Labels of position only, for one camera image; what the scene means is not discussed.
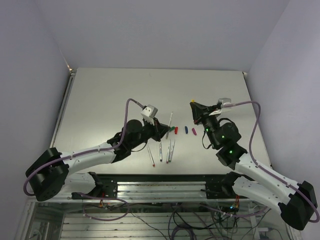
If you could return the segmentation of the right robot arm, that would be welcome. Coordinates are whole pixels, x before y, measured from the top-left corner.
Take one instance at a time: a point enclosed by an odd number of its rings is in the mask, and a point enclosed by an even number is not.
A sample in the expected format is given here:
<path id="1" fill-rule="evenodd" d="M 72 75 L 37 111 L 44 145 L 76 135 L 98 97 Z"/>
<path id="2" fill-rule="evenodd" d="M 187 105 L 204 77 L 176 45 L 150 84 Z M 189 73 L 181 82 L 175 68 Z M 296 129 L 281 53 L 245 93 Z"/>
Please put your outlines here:
<path id="1" fill-rule="evenodd" d="M 221 194 L 261 203 L 299 231 L 308 223 L 318 223 L 320 213 L 313 185 L 307 181 L 299 183 L 259 162 L 253 156 L 251 145 L 248 149 L 239 145 L 242 136 L 236 124 L 226 118 L 221 124 L 218 116 L 234 106 L 229 98 L 221 98 L 210 106 L 190 102 L 194 124 L 203 126 L 209 148 L 216 150 L 220 163 L 231 169 L 220 186 Z"/>

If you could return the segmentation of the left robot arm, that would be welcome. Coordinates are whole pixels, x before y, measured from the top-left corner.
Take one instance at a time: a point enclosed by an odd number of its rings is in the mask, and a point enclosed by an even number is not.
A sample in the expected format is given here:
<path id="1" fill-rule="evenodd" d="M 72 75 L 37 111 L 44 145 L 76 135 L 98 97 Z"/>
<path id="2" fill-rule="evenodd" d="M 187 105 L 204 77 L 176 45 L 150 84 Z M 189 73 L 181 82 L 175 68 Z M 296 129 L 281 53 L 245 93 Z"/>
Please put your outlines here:
<path id="1" fill-rule="evenodd" d="M 169 130 L 157 118 L 153 118 L 153 123 L 132 119 L 120 132 L 97 146 L 73 153 L 49 148 L 26 170 L 26 183 L 33 192 L 25 191 L 25 194 L 39 202 L 47 201 L 62 191 L 70 176 L 94 166 L 122 161 L 150 139 L 160 142 Z"/>

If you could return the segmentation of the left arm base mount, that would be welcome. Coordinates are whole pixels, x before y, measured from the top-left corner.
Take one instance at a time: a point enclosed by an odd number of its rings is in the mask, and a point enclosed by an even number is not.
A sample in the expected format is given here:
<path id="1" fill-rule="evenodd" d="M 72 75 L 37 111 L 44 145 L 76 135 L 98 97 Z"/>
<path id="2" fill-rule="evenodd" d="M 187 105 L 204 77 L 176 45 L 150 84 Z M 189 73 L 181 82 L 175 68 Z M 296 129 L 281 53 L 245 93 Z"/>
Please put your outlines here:
<path id="1" fill-rule="evenodd" d="M 76 180 L 76 187 L 79 190 L 71 191 L 73 200 L 100 200 L 115 199 L 118 193 L 118 184 L 110 177 L 95 172 L 76 173 L 73 177 L 80 177 Z"/>

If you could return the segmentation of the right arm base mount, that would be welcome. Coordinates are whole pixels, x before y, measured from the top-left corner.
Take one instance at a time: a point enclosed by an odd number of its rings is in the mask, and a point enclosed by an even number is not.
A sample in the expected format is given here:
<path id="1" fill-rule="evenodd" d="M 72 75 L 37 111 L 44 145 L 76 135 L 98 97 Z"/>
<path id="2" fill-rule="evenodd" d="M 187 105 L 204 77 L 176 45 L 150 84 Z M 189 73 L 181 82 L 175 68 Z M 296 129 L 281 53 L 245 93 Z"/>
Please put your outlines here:
<path id="1" fill-rule="evenodd" d="M 240 177 L 242 175 L 236 172 L 206 175 L 205 185 L 200 191 L 206 194 L 207 199 L 236 198 L 233 186 Z"/>

